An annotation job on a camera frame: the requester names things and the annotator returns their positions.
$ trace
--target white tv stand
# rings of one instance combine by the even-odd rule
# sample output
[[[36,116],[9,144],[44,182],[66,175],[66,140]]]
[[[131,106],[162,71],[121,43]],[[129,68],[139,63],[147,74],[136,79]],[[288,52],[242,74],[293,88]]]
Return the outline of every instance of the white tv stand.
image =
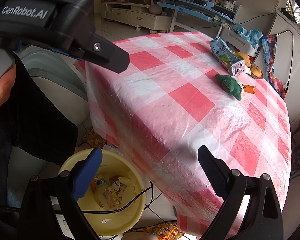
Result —
[[[158,31],[166,32],[170,29],[170,16],[149,13],[150,5],[130,2],[103,2],[101,3],[101,18],[106,18],[136,27],[150,29],[154,34]]]

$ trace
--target black pants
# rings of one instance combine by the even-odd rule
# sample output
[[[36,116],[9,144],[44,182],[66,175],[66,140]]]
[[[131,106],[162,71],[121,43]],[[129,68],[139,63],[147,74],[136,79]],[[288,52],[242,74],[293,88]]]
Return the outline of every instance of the black pants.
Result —
[[[0,114],[0,205],[7,205],[7,172],[12,146],[62,165],[74,153],[77,127],[61,114],[29,76],[15,55],[17,75],[10,98]],[[0,214],[0,226],[9,231],[9,214]],[[0,239],[4,236],[0,228]]]

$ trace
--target colorful bag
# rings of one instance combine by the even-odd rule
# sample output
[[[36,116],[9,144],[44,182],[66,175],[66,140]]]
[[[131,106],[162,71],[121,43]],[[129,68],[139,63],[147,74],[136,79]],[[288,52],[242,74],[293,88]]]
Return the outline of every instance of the colorful bag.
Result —
[[[274,76],[274,55],[277,48],[277,35],[266,35],[261,38],[263,47],[263,58],[266,65],[266,81],[277,91],[282,99],[287,91],[279,79]]]

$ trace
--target human hand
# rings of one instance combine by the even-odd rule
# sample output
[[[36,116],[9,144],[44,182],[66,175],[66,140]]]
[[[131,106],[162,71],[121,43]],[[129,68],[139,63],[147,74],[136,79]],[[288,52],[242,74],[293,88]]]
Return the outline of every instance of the human hand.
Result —
[[[9,68],[9,70],[0,78],[0,106],[8,100],[15,79],[16,65],[13,63],[11,68]]]

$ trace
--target cardboard box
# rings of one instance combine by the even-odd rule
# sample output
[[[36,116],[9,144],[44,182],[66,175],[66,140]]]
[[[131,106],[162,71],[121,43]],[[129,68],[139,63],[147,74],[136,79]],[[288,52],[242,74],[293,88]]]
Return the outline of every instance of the cardboard box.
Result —
[[[221,39],[217,38],[209,42],[213,56],[219,61],[231,76],[235,76],[241,71],[245,71],[244,59],[236,55],[228,45]]]

